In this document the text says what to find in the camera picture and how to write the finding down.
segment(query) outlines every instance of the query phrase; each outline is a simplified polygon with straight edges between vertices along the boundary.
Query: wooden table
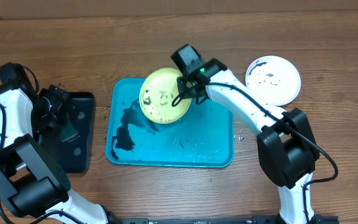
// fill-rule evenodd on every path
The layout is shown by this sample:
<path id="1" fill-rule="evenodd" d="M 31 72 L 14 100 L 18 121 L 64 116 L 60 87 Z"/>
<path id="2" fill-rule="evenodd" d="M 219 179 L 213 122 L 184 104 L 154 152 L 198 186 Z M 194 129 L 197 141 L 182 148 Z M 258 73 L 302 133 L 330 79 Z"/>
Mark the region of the wooden table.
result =
<path id="1" fill-rule="evenodd" d="M 55 84 L 96 97 L 89 171 L 69 175 L 88 200 L 122 218 L 277 214 L 277 187 L 262 172 L 254 137 L 238 120 L 235 135 L 245 139 L 236 141 L 236 156 L 225 169 L 115 166 L 106 159 L 114 84 L 174 67 L 170 55 L 185 43 L 205 59 L 223 61 L 240 80 L 263 55 L 287 58 L 299 69 L 302 89 L 286 108 L 306 112 L 318 144 L 339 166 L 337 180 L 312 186 L 313 208 L 338 215 L 341 223 L 358 223 L 358 11 L 0 21 L 0 65 L 21 63 L 41 87 Z M 332 173 L 326 159 L 317 161 L 315 178 Z"/>

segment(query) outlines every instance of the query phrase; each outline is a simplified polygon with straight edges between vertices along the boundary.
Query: wooden wall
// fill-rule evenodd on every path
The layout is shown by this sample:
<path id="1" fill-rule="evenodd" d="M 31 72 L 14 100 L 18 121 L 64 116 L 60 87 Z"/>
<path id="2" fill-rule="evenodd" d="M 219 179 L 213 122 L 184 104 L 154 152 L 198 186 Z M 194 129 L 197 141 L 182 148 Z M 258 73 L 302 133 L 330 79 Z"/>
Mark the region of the wooden wall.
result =
<path id="1" fill-rule="evenodd" d="M 358 9 L 358 0 L 0 0 L 0 19 Z"/>

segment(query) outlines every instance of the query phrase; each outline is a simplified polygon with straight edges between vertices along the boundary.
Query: plastic tray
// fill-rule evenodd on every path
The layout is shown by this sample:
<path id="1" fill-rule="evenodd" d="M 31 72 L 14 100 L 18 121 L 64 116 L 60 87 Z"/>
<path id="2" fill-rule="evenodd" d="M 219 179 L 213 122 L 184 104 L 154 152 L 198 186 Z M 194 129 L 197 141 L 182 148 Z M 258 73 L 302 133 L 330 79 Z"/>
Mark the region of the plastic tray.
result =
<path id="1" fill-rule="evenodd" d="M 139 105 L 144 78 L 125 78 L 114 87 L 106 156 L 114 164 L 223 168 L 234 158 L 233 114 L 206 100 L 172 124 L 148 120 Z"/>

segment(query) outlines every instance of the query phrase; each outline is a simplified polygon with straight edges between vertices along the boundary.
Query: yellow plate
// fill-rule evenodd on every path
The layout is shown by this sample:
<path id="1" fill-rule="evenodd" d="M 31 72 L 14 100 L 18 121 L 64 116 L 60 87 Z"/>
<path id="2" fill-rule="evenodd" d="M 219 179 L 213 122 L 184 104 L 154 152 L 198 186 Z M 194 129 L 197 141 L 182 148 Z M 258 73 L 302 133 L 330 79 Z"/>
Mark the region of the yellow plate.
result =
<path id="1" fill-rule="evenodd" d="M 140 89 L 139 102 L 143 114 L 160 124 L 169 124 L 180 119 L 190 107 L 191 99 L 182 100 L 172 107 L 173 99 L 179 94 L 177 78 L 182 77 L 179 70 L 161 68 L 146 78 Z"/>

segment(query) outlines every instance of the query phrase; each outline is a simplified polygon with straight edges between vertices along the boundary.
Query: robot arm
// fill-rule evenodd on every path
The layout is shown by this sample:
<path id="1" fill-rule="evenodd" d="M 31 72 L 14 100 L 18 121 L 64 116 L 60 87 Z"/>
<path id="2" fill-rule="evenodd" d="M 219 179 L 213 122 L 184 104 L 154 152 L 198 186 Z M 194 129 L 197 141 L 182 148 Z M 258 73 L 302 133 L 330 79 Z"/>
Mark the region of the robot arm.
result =
<path id="1" fill-rule="evenodd" d="M 182 98 L 203 96 L 225 106 L 257 136 L 260 166 L 269 179 L 278 185 L 281 219 L 287 224 L 306 223 L 302 186 L 311 180 L 314 162 L 319 157 L 318 152 L 294 137 L 282 142 L 280 136 L 290 133 L 285 133 L 275 120 L 244 94 L 219 84 L 232 85 L 242 90 L 270 114 L 290 124 L 314 142 L 305 114 L 298 109 L 287 113 L 283 108 L 264 102 L 244 86 L 225 65 L 216 59 L 204 62 L 190 45 L 176 51 L 172 60 L 183 74 L 183 77 L 177 80 Z M 202 88 L 190 91 L 188 83 Z M 309 190 L 306 192 L 306 207 L 311 220 L 314 211 L 310 205 Z"/>
<path id="2" fill-rule="evenodd" d="M 3 204 L 17 217 L 64 212 L 80 223 L 119 223 L 103 206 L 87 201 L 72 190 L 62 167 L 34 140 L 32 113 L 45 118 L 51 106 L 46 97 L 37 96 L 22 66 L 12 63 L 1 66 L 0 79 L 0 104 L 7 115 L 6 139 L 1 151 L 3 162 L 0 164 L 0 198 Z M 14 182 L 9 180 L 24 167 L 29 171 L 27 175 Z M 63 223 L 76 223 L 59 214 L 49 217 Z"/>

